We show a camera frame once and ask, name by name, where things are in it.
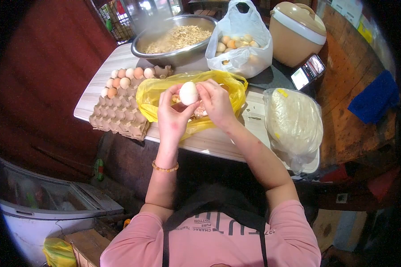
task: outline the plastic bag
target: plastic bag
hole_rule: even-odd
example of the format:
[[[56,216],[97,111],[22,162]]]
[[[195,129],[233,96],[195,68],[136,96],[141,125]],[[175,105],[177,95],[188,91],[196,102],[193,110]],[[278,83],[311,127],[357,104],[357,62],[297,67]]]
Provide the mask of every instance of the plastic bag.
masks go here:
[[[148,121],[157,122],[157,109],[160,94],[172,85],[192,81],[194,83],[213,79],[217,83],[229,86],[229,98],[235,115],[238,117],[241,107],[245,103],[245,91],[248,82],[245,78],[224,71],[192,71],[170,76],[166,79],[147,79],[142,82],[137,90],[136,100],[138,108]],[[181,140],[198,131],[214,127],[214,123],[208,116],[192,120],[187,123],[186,133]]]
[[[52,267],[77,267],[73,247],[60,238],[46,238],[43,253],[47,264]]]
[[[312,161],[309,154],[316,152],[322,142],[321,108],[308,95],[284,88],[263,92],[265,124],[275,149],[288,154],[289,166],[295,175]]]
[[[246,3],[248,13],[240,13],[236,5]],[[222,36],[244,36],[249,34],[263,48],[241,47],[215,57],[217,44]],[[205,57],[211,70],[228,71],[251,78],[272,65],[273,42],[269,30],[250,0],[231,0],[225,17],[218,22],[209,40]],[[227,65],[221,62],[230,60]]]

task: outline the stainless steel bowl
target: stainless steel bowl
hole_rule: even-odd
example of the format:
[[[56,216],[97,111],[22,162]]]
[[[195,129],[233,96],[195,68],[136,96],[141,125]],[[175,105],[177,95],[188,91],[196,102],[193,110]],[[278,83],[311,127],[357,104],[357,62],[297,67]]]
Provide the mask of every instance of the stainless steel bowl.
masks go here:
[[[172,18],[165,19],[163,23],[159,24],[160,29],[146,29],[140,33],[131,46],[131,52],[133,55],[146,59],[153,65],[164,67],[171,65],[173,67],[183,66],[187,63],[193,62],[205,56],[205,50],[207,49],[209,38],[188,46],[179,50],[175,50],[168,53],[161,54],[144,54],[145,48],[153,41],[161,37],[165,32],[172,29],[174,26],[188,26],[197,25],[203,30],[213,32],[217,25],[217,20],[202,15],[181,15]]]

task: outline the plastic-wrapped flatbread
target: plastic-wrapped flatbread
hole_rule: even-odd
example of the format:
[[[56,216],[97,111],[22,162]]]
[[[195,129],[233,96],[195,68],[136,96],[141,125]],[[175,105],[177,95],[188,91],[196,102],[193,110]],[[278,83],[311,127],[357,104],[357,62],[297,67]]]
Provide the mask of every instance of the plastic-wrapped flatbread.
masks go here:
[[[291,158],[291,169],[299,174],[305,157],[322,142],[324,129],[320,106],[308,95],[295,90],[273,88],[264,91],[266,128],[275,149]]]

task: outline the beige food container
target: beige food container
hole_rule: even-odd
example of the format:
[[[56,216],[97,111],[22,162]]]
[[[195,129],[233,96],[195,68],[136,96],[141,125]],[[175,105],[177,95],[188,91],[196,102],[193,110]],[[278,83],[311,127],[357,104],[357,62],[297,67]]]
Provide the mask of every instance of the beige food container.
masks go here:
[[[270,16],[273,57],[279,62],[296,67],[324,46],[327,31],[309,6],[282,2],[270,11]]]

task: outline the smartphone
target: smartphone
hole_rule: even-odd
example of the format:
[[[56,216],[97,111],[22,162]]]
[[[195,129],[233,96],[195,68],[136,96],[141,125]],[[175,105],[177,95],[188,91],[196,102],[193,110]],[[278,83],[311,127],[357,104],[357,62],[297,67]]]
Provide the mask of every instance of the smartphone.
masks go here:
[[[291,74],[291,81],[297,90],[308,86],[325,71],[325,65],[318,55],[313,54],[304,64]]]

